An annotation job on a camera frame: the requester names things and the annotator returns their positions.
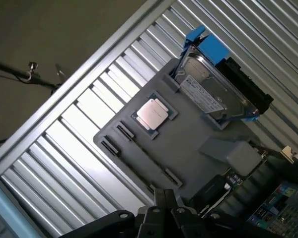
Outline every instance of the screw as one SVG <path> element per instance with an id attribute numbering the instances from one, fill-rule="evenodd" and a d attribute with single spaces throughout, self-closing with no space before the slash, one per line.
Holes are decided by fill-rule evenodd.
<path id="1" fill-rule="evenodd" d="M 212 217 L 213 219 L 218 219 L 218 218 L 220 218 L 219 214 L 216 214 L 216 213 L 211 214 L 211 217 Z"/>
<path id="2" fill-rule="evenodd" d="M 126 218 L 126 217 L 128 217 L 128 214 L 123 213 L 123 214 L 120 214 L 119 216 L 120 216 L 120 218 Z"/>
<path id="3" fill-rule="evenodd" d="M 184 210 L 183 208 L 178 208 L 178 209 L 177 209 L 177 212 L 178 212 L 178 213 L 184 213 L 185 210 Z"/>

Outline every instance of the sticker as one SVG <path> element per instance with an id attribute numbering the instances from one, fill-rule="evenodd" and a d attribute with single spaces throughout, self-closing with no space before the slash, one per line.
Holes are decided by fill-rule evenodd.
<path id="1" fill-rule="evenodd" d="M 204 113 L 224 109 L 192 76 L 188 75 L 180 84 L 180 87 Z"/>

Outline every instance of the metal rack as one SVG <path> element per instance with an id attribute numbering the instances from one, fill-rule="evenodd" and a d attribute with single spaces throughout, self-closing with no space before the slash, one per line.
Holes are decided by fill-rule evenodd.
<path id="1" fill-rule="evenodd" d="M 298 153 L 298 1 L 148 0 L 0 148 L 0 178 L 54 237 L 152 204 L 92 138 L 200 24 L 275 99 L 247 125 Z"/>

